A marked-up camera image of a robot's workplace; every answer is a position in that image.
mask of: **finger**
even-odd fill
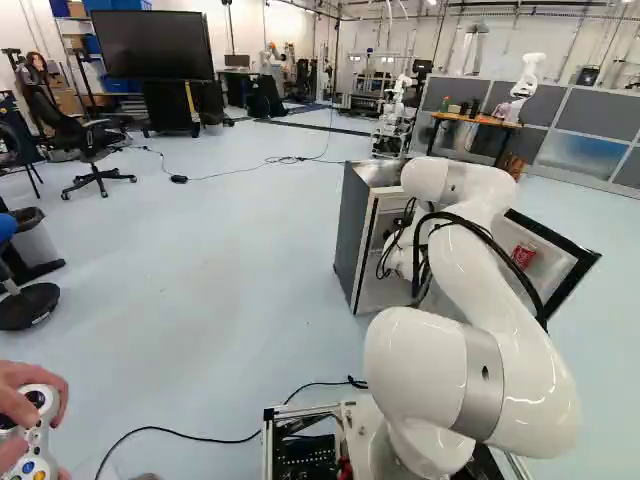
[[[10,438],[0,445],[0,474],[8,472],[29,449],[24,438]]]
[[[60,408],[58,409],[58,414],[51,421],[51,426],[55,428],[60,425],[60,422],[62,422],[62,419],[64,418],[64,413],[67,410],[67,403],[69,401],[69,384],[67,384],[64,378],[37,365],[28,365],[23,363],[17,366],[8,381],[10,385],[15,388],[19,388],[29,383],[44,383],[46,385],[51,385],[53,388],[58,390],[58,393],[60,394]]]
[[[61,468],[58,471],[58,479],[59,480],[71,480],[71,474],[69,473],[68,470]]]
[[[23,394],[11,387],[0,387],[0,412],[24,428],[31,428],[40,419],[38,409]]]

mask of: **red component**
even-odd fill
[[[526,270],[535,256],[536,246],[533,243],[519,243],[511,252],[511,258],[521,270]]]
[[[340,466],[340,476],[338,480],[353,480],[353,468],[351,467],[349,459],[344,456],[340,457],[338,465]]]

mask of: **black round base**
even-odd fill
[[[24,287],[20,295],[0,302],[0,330],[26,330],[46,320],[60,299],[60,288],[53,283]]]

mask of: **red can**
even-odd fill
[[[520,242],[511,252],[511,258],[522,270],[527,269],[535,256],[536,246],[531,242]]]

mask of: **blue bin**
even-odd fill
[[[151,10],[148,0],[111,0],[114,10]]]
[[[109,75],[102,75],[100,81],[106,92],[127,93],[129,91],[129,81],[124,78],[112,78]]]
[[[95,35],[87,34],[84,36],[84,44],[87,47],[89,53],[101,53],[100,44],[98,43],[98,37]]]
[[[113,10],[112,0],[83,0],[83,3],[87,13],[91,10]]]
[[[67,0],[49,0],[49,4],[51,5],[51,12],[54,17],[70,17],[71,13],[69,12],[69,5],[67,5]]]
[[[142,84],[139,80],[128,80],[129,82],[129,92],[131,93],[140,93],[142,92]]]
[[[91,10],[151,10],[151,0],[84,0],[84,8]]]

